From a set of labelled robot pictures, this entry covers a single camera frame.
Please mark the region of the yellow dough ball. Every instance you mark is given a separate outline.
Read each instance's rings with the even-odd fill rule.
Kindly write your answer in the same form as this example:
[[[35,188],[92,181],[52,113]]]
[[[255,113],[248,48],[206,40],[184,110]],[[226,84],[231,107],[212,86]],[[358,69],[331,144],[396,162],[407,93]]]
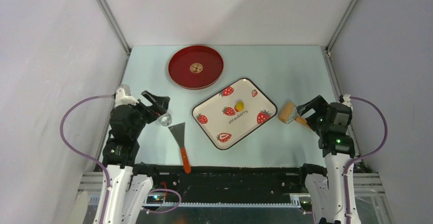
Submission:
[[[245,105],[243,102],[237,102],[234,106],[236,112],[240,112],[244,109]]]

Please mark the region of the white strawberry print tray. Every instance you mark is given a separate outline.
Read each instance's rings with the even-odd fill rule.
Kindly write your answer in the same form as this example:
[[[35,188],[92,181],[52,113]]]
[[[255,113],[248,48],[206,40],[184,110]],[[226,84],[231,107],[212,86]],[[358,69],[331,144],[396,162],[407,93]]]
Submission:
[[[245,107],[236,112],[234,106]],[[275,117],[278,108],[249,78],[242,78],[192,109],[192,116],[219,150],[227,150]]]

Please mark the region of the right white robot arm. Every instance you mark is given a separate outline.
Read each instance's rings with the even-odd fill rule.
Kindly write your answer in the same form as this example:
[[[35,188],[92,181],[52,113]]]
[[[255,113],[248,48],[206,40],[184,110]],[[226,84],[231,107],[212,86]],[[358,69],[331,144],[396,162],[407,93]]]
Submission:
[[[349,102],[328,103],[318,95],[297,107],[300,116],[312,110],[306,125],[319,137],[325,167],[303,164],[297,186],[309,192],[315,223],[360,223],[353,183],[355,146],[347,134],[352,120]]]

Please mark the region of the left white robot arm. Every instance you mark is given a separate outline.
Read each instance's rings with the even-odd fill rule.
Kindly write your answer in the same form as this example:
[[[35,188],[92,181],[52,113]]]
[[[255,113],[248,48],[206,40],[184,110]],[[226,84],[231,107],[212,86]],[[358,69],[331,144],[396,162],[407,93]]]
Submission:
[[[141,95],[149,106],[132,97],[127,88],[119,87],[114,95],[116,105],[110,112],[111,129],[103,148],[104,178],[94,223],[136,223],[148,193],[161,186],[159,175],[134,175],[133,169],[144,127],[157,120],[164,125],[171,123],[170,98],[148,91]]]

